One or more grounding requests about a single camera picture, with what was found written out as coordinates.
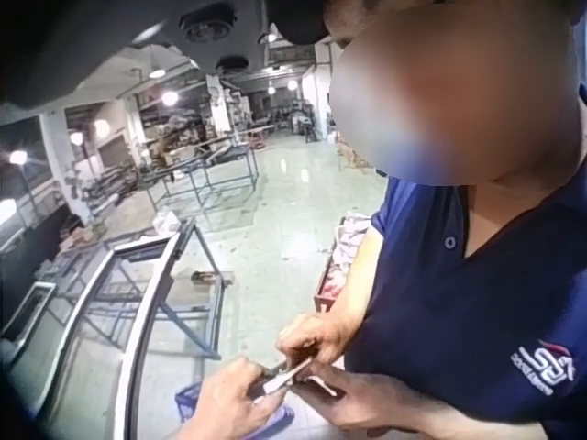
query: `man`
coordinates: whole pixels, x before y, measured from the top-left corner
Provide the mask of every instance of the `man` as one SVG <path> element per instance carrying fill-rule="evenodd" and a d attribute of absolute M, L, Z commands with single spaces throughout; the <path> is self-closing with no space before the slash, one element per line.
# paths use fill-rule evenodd
<path fill-rule="evenodd" d="M 396 62 L 401 92 L 482 181 L 391 178 L 332 311 L 298 317 L 278 348 L 296 362 L 314 344 L 314 373 L 347 394 L 298 392 L 341 427 L 587 438 L 587 93 L 572 46 L 584 2 L 432 3 L 331 0 L 324 22 L 344 48 L 379 14 L 411 14 L 426 34 L 405 39 L 419 58 L 407 47 Z M 447 8 L 443 23 L 430 7 Z M 342 354 L 348 372 L 328 366 Z"/>

